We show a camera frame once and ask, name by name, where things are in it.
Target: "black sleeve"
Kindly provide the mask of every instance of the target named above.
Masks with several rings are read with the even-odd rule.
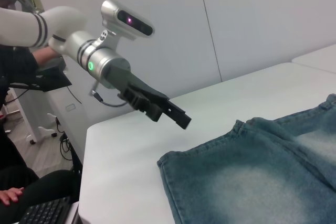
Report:
[[[1,54],[0,63],[3,75],[8,76],[16,73],[34,73],[38,69],[33,54],[27,48],[16,48],[11,52]]]

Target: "person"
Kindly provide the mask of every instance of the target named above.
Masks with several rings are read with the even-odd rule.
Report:
[[[0,1],[0,8],[11,4]],[[31,53],[26,48],[0,45],[0,74],[34,73],[46,62],[59,57],[50,47]],[[0,85],[0,106],[5,102],[8,86]],[[68,170],[58,170],[38,178],[0,125],[0,223],[18,222],[29,206],[71,196],[79,198],[80,177]]]

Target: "camera lens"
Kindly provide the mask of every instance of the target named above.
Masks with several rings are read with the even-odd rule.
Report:
[[[118,12],[117,18],[118,20],[124,22],[128,26],[133,27],[134,29],[138,30],[139,32],[147,36],[150,36],[153,33],[153,28],[151,26],[133,17],[132,15],[125,12],[124,10],[121,10]]]

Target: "white equipment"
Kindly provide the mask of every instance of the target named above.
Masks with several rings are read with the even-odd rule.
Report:
[[[119,98],[135,110],[157,122],[162,113],[186,129],[191,121],[169,98],[152,89],[131,73],[129,62],[116,53],[120,37],[131,40],[150,37],[154,28],[149,21],[114,0],[106,0],[101,8],[104,30],[98,39],[84,30],[86,18],[71,7],[56,7],[44,13],[22,13],[0,8],[0,44],[20,47],[40,47],[49,39],[49,46],[70,56],[106,88],[120,91]],[[103,101],[92,88],[90,95]]]

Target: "black stripe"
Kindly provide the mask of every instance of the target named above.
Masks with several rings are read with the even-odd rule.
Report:
[[[89,54],[89,56],[88,56],[88,60],[87,60],[87,62],[86,62],[86,71],[89,72],[89,61],[90,61],[90,58],[91,58],[91,56],[93,55],[93,53],[96,52],[97,50],[104,49],[104,48],[108,48],[108,47],[100,47],[100,48],[98,48],[98,49],[96,48],[94,51],[92,51],[92,52]]]
[[[80,66],[82,66],[82,58],[83,58],[83,54],[84,54],[85,50],[91,45],[91,42],[93,42],[93,41],[95,41],[95,39],[89,39],[89,40],[85,41],[80,46],[80,48],[78,49],[78,52],[77,52],[77,62],[79,63]]]
[[[39,16],[41,19],[42,19],[42,22],[44,24],[44,30],[45,30],[45,33],[44,33],[44,38],[43,38],[43,41],[42,43],[38,46],[38,47],[41,47],[45,44],[47,38],[48,38],[48,26],[47,26],[47,22],[46,20],[39,14],[37,14],[37,16]]]
[[[63,39],[63,38],[61,38],[61,37],[58,37],[58,36],[55,35],[55,34],[53,34],[52,37],[53,37],[54,39],[59,40],[59,41],[62,41],[62,42],[67,41],[66,39]]]
[[[35,44],[33,44],[31,47],[36,47],[36,45],[40,42],[41,40],[41,37],[42,37],[42,24],[41,24],[41,21],[40,19],[38,18],[38,16],[36,14],[33,14],[34,17],[36,18],[37,22],[38,22],[38,30],[39,30],[39,33],[38,33],[38,39],[37,41],[35,42]]]

